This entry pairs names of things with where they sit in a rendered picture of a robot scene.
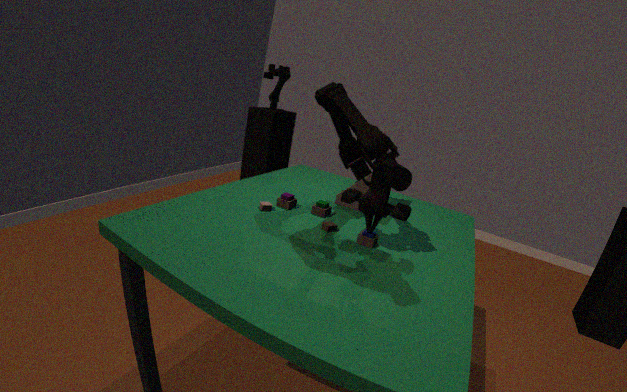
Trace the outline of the green button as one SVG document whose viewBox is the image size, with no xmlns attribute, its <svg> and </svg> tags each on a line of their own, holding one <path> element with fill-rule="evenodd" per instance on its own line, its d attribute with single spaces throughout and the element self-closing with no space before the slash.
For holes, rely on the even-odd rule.
<svg viewBox="0 0 627 392">
<path fill-rule="evenodd" d="M 332 206 L 329 206 L 329 202 L 319 200 L 316 204 L 312 205 L 311 213 L 321 217 L 326 217 L 331 214 Z"/>
</svg>

